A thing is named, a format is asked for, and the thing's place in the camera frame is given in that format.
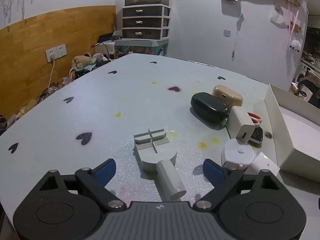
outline black earbud case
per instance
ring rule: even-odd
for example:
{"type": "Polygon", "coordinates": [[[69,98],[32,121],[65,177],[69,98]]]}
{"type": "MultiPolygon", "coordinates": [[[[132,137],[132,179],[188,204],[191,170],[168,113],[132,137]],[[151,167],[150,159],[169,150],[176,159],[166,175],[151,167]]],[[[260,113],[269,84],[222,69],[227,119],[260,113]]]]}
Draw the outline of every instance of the black earbud case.
{"type": "Polygon", "coordinates": [[[209,122],[222,122],[228,115],[228,107],[217,97],[206,92],[195,94],[191,106],[203,119],[209,122]]]}

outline white plush toy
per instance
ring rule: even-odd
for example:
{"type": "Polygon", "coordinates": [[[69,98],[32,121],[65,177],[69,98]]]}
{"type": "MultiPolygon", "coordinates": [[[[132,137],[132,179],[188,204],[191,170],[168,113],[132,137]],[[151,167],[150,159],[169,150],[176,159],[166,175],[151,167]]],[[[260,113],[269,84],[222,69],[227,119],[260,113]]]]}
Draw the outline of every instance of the white plush toy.
{"type": "Polygon", "coordinates": [[[95,63],[96,61],[97,62],[102,62],[102,61],[107,61],[108,60],[102,53],[94,54],[92,59],[93,59],[92,63],[95,63]]]}
{"type": "Polygon", "coordinates": [[[300,52],[301,50],[301,44],[299,41],[297,41],[296,39],[293,39],[291,41],[291,44],[289,46],[289,48],[293,49],[294,51],[300,52]]]}

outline white wall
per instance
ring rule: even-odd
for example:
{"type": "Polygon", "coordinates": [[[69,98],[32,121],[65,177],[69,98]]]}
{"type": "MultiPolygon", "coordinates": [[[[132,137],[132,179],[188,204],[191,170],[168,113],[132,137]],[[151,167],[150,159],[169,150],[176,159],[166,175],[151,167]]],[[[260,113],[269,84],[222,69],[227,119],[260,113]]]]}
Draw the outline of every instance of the white wall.
{"type": "MultiPolygon", "coordinates": [[[[275,1],[284,6],[287,19],[287,2],[281,0],[241,0],[236,5],[221,0],[171,0],[168,56],[215,65],[288,90],[302,52],[287,52],[288,31],[270,22],[275,1]],[[240,12],[244,22],[237,38],[240,12]],[[231,37],[224,37],[223,30],[230,30],[231,37]]],[[[300,2],[297,24],[304,32],[307,4],[300,2]]],[[[124,0],[116,0],[116,6],[121,29],[124,0]]],[[[299,38],[303,47],[303,35],[299,38]]]]}
{"type": "Polygon", "coordinates": [[[115,5],[115,0],[0,0],[0,29],[39,14],[94,5],[115,5]]]}

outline metal screw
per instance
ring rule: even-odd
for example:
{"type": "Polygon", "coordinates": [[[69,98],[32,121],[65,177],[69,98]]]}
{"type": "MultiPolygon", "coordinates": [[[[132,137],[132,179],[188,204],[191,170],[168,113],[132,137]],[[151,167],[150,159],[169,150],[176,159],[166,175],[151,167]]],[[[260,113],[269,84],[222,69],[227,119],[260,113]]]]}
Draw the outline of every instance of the metal screw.
{"type": "Polygon", "coordinates": [[[123,207],[124,203],[121,200],[111,200],[108,203],[110,208],[121,208],[123,207]]]}
{"type": "Polygon", "coordinates": [[[201,209],[206,209],[206,208],[210,208],[212,206],[211,202],[209,201],[206,201],[206,200],[199,200],[197,203],[196,203],[196,206],[198,208],[201,208],[201,209]]]}

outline drawer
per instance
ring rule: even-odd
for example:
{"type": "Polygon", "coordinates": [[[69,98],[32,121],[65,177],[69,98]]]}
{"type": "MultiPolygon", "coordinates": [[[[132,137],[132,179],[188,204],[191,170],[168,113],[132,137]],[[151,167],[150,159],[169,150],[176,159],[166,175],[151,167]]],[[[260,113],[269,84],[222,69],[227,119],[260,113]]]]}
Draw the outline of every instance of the drawer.
{"type": "Polygon", "coordinates": [[[129,16],[162,16],[162,6],[141,6],[123,8],[123,17],[129,16]]]}
{"type": "Polygon", "coordinates": [[[163,19],[163,27],[169,27],[169,21],[170,21],[170,19],[164,18],[163,19]]]}
{"type": "Polygon", "coordinates": [[[162,31],[162,37],[165,38],[165,37],[168,37],[168,34],[169,34],[169,29],[164,29],[162,31]]]}
{"type": "Polygon", "coordinates": [[[170,8],[165,7],[164,8],[164,16],[169,16],[169,14],[170,14],[170,8]]]}
{"type": "Polygon", "coordinates": [[[161,30],[150,29],[127,29],[122,30],[122,36],[124,39],[149,39],[160,40],[161,30]]]}
{"type": "Polygon", "coordinates": [[[162,18],[129,18],[122,19],[122,26],[126,27],[150,27],[161,28],[162,18]]]}

